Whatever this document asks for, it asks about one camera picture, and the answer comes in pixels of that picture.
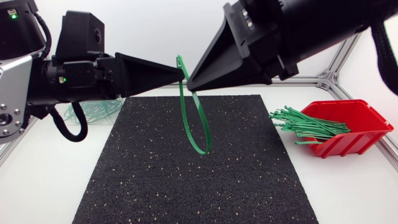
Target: black cable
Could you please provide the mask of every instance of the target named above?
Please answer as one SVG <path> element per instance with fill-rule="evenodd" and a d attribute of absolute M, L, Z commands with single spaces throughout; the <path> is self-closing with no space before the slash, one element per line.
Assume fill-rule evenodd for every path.
<path fill-rule="evenodd" d="M 67 126 L 65 125 L 65 122 L 63 121 L 63 118 L 60 116 L 60 114 L 55 108 L 50 112 L 50 114 L 54 120 L 56 127 L 67 140 L 73 142 L 80 142 L 84 140 L 84 138 L 86 138 L 88 132 L 86 116 L 79 102 L 73 102 L 72 107 L 73 110 L 75 111 L 76 117 L 79 119 L 80 122 L 81 129 L 78 135 L 74 135 L 68 130 Z"/>
<path fill-rule="evenodd" d="M 384 27 L 384 21 L 375 20 L 371 27 L 381 78 L 388 88 L 398 95 L 398 65 Z"/>
<path fill-rule="evenodd" d="M 42 55 L 40 56 L 41 60 L 44 60 L 50 53 L 51 50 L 51 44 L 52 44 L 52 40 L 51 40 L 51 33 L 49 28 L 47 27 L 47 24 L 44 22 L 43 18 L 41 16 L 38 15 L 38 13 L 34 13 L 34 16 L 37 19 L 37 22 L 39 22 L 40 26 L 42 26 L 44 34 L 45 34 L 45 49 L 42 52 Z"/>

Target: green cable tie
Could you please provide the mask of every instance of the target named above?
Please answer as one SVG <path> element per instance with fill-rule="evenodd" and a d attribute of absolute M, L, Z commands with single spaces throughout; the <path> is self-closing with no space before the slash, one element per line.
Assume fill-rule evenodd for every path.
<path fill-rule="evenodd" d="M 299 141 L 295 141 L 294 144 L 323 144 L 323 142 L 317 142 L 317 141 L 299 142 Z"/>
<path fill-rule="evenodd" d="M 185 78 L 188 80 L 189 75 L 188 75 L 187 69 L 185 68 L 185 65 L 182 61 L 182 57 L 180 55 L 177 56 L 177 68 L 180 68 L 182 70 L 182 72 L 185 75 Z M 192 92 L 193 100 L 197 106 L 197 109 L 199 112 L 199 117 L 200 117 L 201 123 L 203 125 L 203 129 L 205 130 L 206 151 L 202 151 L 192 137 L 191 130 L 189 129 L 189 125 L 188 125 L 187 110 L 185 108 L 185 98 L 184 98 L 184 90 L 183 90 L 182 80 L 180 80 L 178 84 L 180 85 L 181 112 L 182 112 L 182 119 L 183 119 L 184 126 L 185 126 L 185 132 L 187 133 L 187 136 L 188 136 L 189 141 L 191 142 L 191 145 L 199 154 L 202 154 L 202 155 L 208 154 L 211 151 L 211 134 L 210 134 L 209 124 L 207 122 L 205 112 L 203 111 L 203 107 L 201 106 L 200 101 L 199 101 L 199 97 L 195 91 Z"/>

